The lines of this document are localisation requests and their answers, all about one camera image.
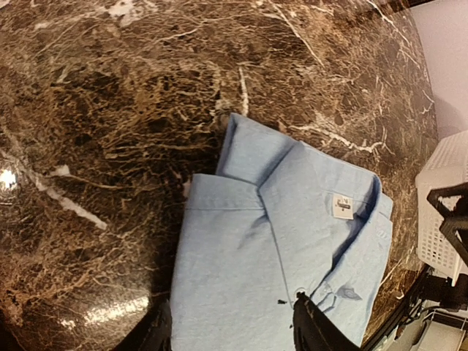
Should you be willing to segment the light blue long sleeve shirt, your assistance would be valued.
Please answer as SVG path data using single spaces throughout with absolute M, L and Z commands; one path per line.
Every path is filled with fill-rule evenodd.
M 232 114 L 216 172 L 194 175 L 173 274 L 174 350 L 292 350 L 304 293 L 363 341 L 388 261 L 377 175 Z

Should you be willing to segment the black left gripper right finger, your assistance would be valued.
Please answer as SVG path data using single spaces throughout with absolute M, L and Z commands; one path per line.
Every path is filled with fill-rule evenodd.
M 296 294 L 293 307 L 296 351 L 360 351 L 304 293 Z

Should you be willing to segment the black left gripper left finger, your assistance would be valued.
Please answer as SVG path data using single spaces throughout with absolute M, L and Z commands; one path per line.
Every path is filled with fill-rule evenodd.
M 169 300 L 153 306 L 115 351 L 170 351 L 172 315 Z

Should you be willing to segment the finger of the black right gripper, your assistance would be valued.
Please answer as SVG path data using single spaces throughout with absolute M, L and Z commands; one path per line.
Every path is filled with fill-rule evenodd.
M 426 199 L 442 216 L 439 231 L 467 263 L 467 182 L 432 189 Z

